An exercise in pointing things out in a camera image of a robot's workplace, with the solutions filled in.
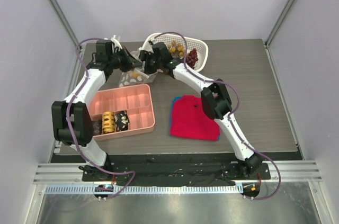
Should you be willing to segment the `fake yellow grape bunch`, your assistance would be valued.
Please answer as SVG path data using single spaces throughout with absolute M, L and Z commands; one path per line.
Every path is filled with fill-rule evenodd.
M 182 44 L 176 42 L 168 44 L 167 49 L 174 58 L 183 57 L 185 53 L 185 47 Z

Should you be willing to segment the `clear polka dot zip bag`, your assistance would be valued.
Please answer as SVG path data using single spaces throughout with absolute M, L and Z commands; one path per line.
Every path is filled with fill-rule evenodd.
M 128 72 L 122 72 L 118 87 L 132 86 L 137 84 L 149 84 L 152 83 L 158 74 L 158 71 L 154 73 L 147 73 L 146 62 L 140 59 L 140 53 L 142 49 L 139 48 L 136 51 L 132 51 L 131 55 L 142 63 L 142 66 L 136 67 Z

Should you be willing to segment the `dark red fake grapes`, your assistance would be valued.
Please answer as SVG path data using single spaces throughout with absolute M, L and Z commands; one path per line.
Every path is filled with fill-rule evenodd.
M 198 58 L 198 53 L 196 48 L 192 49 L 186 57 L 186 63 L 191 67 L 191 68 L 195 68 L 195 64 L 198 62 L 199 58 Z

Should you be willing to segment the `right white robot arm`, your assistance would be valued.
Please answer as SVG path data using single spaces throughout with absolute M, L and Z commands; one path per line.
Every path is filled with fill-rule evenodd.
M 218 124 L 219 128 L 229 140 L 241 176 L 246 179 L 253 178 L 262 163 L 262 159 L 254 147 L 248 142 L 238 125 L 231 98 L 225 82 L 221 79 L 207 78 L 190 68 L 182 59 L 173 58 L 167 46 L 156 43 L 152 51 L 141 49 L 139 59 L 144 62 L 145 73 L 151 74 L 162 70 L 164 74 L 179 80 L 200 93 L 204 114 Z

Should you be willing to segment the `yellow fake fruit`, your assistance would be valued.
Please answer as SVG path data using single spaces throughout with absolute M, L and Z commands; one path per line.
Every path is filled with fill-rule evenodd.
M 142 74 L 139 73 L 139 72 L 135 72 L 135 71 L 133 71 L 133 72 L 131 73 L 131 78 L 132 78 L 132 79 L 135 79 L 135 80 L 137 80 L 137 81 L 142 81 L 142 80 L 143 80 Z

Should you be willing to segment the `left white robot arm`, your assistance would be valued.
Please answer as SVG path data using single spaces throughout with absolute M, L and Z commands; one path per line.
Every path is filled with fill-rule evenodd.
M 95 167 L 94 174 L 101 181 L 112 177 L 113 168 L 107 153 L 93 139 L 88 107 L 114 70 L 128 72 L 141 66 L 142 62 L 125 47 L 94 52 L 76 88 L 63 101 L 55 101 L 51 106 L 54 138 L 64 145 L 75 147 L 87 164 Z

